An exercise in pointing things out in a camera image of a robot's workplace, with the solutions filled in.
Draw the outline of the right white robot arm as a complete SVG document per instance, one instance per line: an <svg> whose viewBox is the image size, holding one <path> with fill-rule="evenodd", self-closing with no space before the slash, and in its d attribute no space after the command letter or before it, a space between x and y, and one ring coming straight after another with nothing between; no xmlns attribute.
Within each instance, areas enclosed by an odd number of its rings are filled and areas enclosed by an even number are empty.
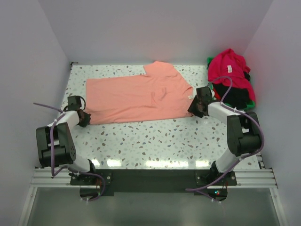
<svg viewBox="0 0 301 226"><path fill-rule="evenodd" d="M210 181L220 185L241 160L252 156L263 145L263 135L254 112L242 112L214 100L209 87L197 88L188 112L202 118L210 116L226 125L227 146L223 155L211 165Z"/></svg>

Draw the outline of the salmon pink t shirt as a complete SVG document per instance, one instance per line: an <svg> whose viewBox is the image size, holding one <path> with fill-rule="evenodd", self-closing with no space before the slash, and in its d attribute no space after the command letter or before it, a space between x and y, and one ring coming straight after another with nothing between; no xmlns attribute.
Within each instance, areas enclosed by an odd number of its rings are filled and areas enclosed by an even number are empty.
<svg viewBox="0 0 301 226"><path fill-rule="evenodd" d="M88 79L86 112L91 124L189 117L193 87L172 64L144 65L145 74Z"/></svg>

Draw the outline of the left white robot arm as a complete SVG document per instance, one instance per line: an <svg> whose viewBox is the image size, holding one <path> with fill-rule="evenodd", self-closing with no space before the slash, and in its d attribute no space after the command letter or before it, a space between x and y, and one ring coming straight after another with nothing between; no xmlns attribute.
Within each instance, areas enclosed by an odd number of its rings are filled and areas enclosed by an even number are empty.
<svg viewBox="0 0 301 226"><path fill-rule="evenodd" d="M90 124L91 115L85 112L86 101L81 96L67 98L64 109L34 103L59 112L59 116L47 126L36 129L36 142L39 162L42 168L50 167L51 176L68 169L81 174L81 180L87 185L97 181L97 172L91 160L76 153L71 130L76 126L85 128Z"/></svg>

